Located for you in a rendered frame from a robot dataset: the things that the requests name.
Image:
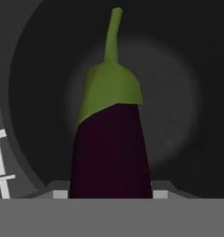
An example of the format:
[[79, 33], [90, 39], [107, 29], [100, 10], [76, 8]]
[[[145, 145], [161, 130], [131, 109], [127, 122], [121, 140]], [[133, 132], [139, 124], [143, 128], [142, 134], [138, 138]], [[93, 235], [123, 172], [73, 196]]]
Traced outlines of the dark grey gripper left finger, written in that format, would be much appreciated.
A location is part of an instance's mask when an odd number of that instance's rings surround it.
[[68, 181], [51, 181], [46, 187], [35, 193], [27, 194], [26, 199], [67, 199], [69, 190]]

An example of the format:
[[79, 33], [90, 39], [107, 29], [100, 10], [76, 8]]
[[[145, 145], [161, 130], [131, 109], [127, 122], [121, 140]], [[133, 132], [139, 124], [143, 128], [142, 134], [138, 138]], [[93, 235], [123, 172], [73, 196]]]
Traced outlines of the dark grey pot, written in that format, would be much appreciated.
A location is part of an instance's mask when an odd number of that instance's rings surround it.
[[86, 71], [116, 6], [152, 179], [224, 198], [224, 0], [0, 0], [0, 97], [15, 152], [42, 183], [68, 178]]

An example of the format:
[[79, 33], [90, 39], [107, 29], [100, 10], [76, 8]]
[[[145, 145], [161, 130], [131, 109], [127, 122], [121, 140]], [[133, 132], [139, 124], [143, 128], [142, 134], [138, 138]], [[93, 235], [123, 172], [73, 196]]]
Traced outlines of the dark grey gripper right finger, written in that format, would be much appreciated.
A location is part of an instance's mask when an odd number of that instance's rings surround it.
[[197, 196], [178, 190], [170, 181], [151, 181], [154, 199], [197, 199]]

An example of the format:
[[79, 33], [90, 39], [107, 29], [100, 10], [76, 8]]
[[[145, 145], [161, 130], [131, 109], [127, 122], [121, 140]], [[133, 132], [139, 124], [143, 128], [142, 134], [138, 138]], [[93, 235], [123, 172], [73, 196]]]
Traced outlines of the purple eggplant with green stem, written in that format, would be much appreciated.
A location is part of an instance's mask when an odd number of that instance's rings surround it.
[[70, 198], [153, 197], [139, 115], [140, 83], [118, 61], [122, 9], [111, 12], [103, 61], [88, 70], [74, 142]]

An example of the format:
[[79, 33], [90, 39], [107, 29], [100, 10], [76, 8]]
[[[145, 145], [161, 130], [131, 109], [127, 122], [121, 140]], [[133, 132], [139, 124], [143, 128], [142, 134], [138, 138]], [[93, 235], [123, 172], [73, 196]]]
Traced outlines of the grey hob with white grates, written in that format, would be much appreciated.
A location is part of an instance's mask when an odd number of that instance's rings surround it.
[[6, 137], [0, 139], [5, 175], [11, 198], [32, 196], [45, 185], [30, 167], [13, 131], [8, 91], [10, 68], [20, 35], [36, 8], [43, 0], [0, 0], [0, 129]]

